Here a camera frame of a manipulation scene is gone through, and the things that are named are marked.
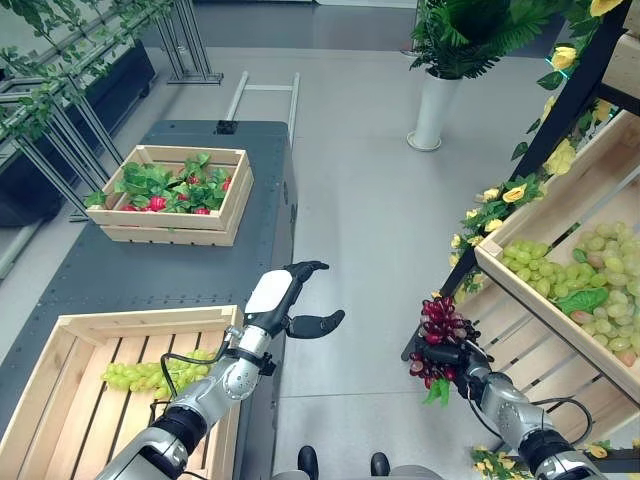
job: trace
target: black cable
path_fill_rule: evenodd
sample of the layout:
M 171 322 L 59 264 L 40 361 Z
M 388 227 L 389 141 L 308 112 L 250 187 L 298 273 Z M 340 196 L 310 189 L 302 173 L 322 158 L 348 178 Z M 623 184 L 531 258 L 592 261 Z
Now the black cable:
M 584 416 L 587 419 L 587 428 L 582 435 L 578 437 L 578 439 L 574 442 L 570 442 L 572 446 L 577 445 L 578 443 L 582 443 L 591 433 L 591 429 L 593 428 L 593 417 L 591 416 L 591 412 L 579 401 L 570 398 L 570 397 L 555 397 L 555 398 L 547 398 L 545 400 L 539 400 L 537 402 L 532 402 L 532 405 L 546 405 L 548 403 L 571 403 L 582 410 Z

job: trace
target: robotic arm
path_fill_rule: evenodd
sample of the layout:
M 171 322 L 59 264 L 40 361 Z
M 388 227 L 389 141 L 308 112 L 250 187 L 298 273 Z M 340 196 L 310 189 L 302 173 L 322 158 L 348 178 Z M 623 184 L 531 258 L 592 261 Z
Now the robotic arm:
M 262 276 L 245 309 L 243 330 L 228 328 L 212 372 L 186 388 L 151 426 L 140 432 L 98 475 L 98 480 L 174 480 L 198 443 L 237 403 L 253 392 L 260 375 L 273 373 L 267 348 L 283 330 L 293 338 L 319 338 L 344 318 L 289 318 L 302 285 L 321 262 L 302 262 Z

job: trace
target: potted plant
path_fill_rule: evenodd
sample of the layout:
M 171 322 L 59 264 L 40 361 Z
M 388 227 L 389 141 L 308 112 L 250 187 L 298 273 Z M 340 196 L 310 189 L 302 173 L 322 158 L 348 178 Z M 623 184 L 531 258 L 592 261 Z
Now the potted plant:
M 407 135 L 413 148 L 440 147 L 440 132 L 464 77 L 477 78 L 507 53 L 541 33 L 549 18 L 565 10 L 564 0 L 422 0 L 412 37 L 426 66 L 416 129 Z

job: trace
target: grape bunch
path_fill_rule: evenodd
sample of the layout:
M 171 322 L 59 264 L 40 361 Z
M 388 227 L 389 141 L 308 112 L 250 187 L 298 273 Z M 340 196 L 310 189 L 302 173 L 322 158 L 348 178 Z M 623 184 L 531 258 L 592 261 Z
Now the grape bunch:
M 470 320 L 455 311 L 451 297 L 438 297 L 422 302 L 418 336 L 421 338 L 419 342 L 424 341 L 428 345 L 456 345 L 466 340 L 476 343 L 480 332 L 473 328 Z M 433 362 L 420 351 L 410 353 L 409 359 L 409 375 L 423 379 L 427 389 L 436 380 L 453 381 L 456 378 L 456 371 L 451 365 Z
M 215 352 L 194 350 L 185 357 L 195 360 L 212 360 Z M 196 365 L 175 358 L 167 360 L 167 369 L 178 392 L 188 385 L 201 380 L 209 373 L 210 365 Z M 160 400 L 169 397 L 169 385 L 162 374 L 160 363 L 137 363 L 125 365 L 110 363 L 102 374 L 109 388 L 116 390 L 130 390 L 131 392 L 146 392 L 154 390 L 153 398 Z

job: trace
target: wooden crate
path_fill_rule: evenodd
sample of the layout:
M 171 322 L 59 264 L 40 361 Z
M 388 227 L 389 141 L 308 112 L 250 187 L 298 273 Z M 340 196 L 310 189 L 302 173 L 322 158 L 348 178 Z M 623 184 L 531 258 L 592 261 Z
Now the wooden crate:
M 242 325 L 236 306 L 60 317 L 0 444 L 0 477 L 95 478 L 147 426 L 153 401 L 152 392 L 108 389 L 100 378 L 107 364 L 213 351 L 230 324 Z M 235 407 L 200 442 L 187 470 L 231 479 L 238 415 Z
M 568 174 L 555 176 L 549 181 L 549 193 L 544 200 L 517 210 L 475 249 L 478 264 L 484 271 L 536 312 L 551 329 L 590 359 L 638 404 L 640 360 L 632 368 L 624 365 L 550 301 L 502 265 L 500 258 L 502 249 L 516 238 L 552 244 L 574 223 L 580 222 L 582 226 L 548 254 L 554 261 L 567 263 L 577 237 L 585 229 L 593 230 L 598 223 L 614 220 L 637 226 L 640 224 L 639 166 L 640 118 L 623 112 L 579 152 Z M 630 178 L 635 180 L 611 197 L 624 183 L 623 180 Z
M 496 283 L 456 309 L 476 322 L 479 344 L 495 358 L 492 368 L 509 375 L 532 401 L 570 396 L 582 402 L 594 420 L 590 440 L 604 440 L 629 421 L 638 406 L 584 360 L 574 348 L 523 308 Z M 584 432 L 584 414 L 575 406 L 546 405 L 556 428 L 568 440 Z
M 123 166 L 120 166 L 102 189 L 109 195 L 106 205 L 90 207 L 87 214 L 117 242 L 233 245 L 253 185 L 251 166 L 244 150 L 138 145 L 125 164 L 154 163 L 177 173 L 188 157 L 198 153 L 211 155 L 208 170 L 222 167 L 232 175 L 219 210 L 212 210 L 209 215 L 121 211 L 120 208 L 129 203 L 129 195 L 113 194 L 115 183 L 123 176 Z

